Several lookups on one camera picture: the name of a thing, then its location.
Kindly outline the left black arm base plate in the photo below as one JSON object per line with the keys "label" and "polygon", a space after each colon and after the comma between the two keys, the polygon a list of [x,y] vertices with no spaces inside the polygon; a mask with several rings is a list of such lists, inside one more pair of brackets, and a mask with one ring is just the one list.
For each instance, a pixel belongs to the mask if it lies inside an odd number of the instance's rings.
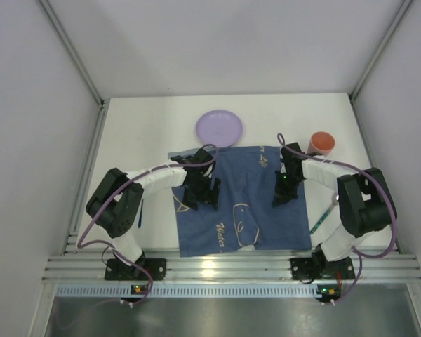
{"label": "left black arm base plate", "polygon": [[[148,258],[144,260],[145,271],[154,281],[162,281],[166,276],[167,260],[164,258]],[[106,281],[147,281],[148,276],[134,266],[129,266],[118,258],[109,259],[105,270]]]}

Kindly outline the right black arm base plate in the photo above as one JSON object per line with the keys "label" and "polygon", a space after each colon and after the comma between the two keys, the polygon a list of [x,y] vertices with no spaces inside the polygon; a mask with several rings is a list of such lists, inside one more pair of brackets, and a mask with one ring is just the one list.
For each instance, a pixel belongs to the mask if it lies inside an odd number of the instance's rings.
{"label": "right black arm base plate", "polygon": [[311,258],[291,258],[290,270],[292,280],[303,284],[311,284],[319,276],[318,270]]}

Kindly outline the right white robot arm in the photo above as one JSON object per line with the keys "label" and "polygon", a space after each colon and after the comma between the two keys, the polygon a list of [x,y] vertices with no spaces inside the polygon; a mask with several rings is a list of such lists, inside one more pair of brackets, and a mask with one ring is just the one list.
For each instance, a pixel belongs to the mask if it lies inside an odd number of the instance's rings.
{"label": "right white robot arm", "polygon": [[[365,258],[384,258],[393,250],[397,212],[380,169],[361,170],[344,162],[329,161],[316,152],[305,154],[297,143],[283,144],[280,160],[272,206],[297,199],[304,180],[313,180],[338,196],[340,224],[312,252],[312,263],[318,272],[332,273],[352,252]],[[368,235],[387,226],[392,236],[382,253],[372,255],[356,249]]]}

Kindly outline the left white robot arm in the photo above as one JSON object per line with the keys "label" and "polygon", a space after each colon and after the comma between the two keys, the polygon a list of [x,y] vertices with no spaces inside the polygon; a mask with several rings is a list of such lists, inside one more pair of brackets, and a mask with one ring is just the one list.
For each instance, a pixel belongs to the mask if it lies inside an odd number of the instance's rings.
{"label": "left white robot arm", "polygon": [[205,147],[194,154],[171,157],[167,162],[138,173],[126,173],[112,168],[96,187],[86,204],[91,222],[80,236],[77,246],[84,248],[96,243],[86,242],[94,225],[105,231],[109,240],[104,244],[124,265],[139,268],[144,252],[132,232],[139,220],[143,199],[173,187],[182,187],[182,204],[197,210],[200,204],[218,209],[221,180],[213,178],[217,153]]}

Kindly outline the blue cloth placemat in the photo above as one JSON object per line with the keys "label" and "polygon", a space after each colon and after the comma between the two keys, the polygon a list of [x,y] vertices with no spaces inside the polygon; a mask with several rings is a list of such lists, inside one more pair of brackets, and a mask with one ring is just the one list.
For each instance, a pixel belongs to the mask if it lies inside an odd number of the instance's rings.
{"label": "blue cloth placemat", "polygon": [[221,180],[219,205],[199,205],[182,200],[185,189],[172,189],[182,257],[255,249],[309,250],[312,247],[305,189],[298,198],[274,206],[280,149],[266,145],[221,149],[214,177]]}

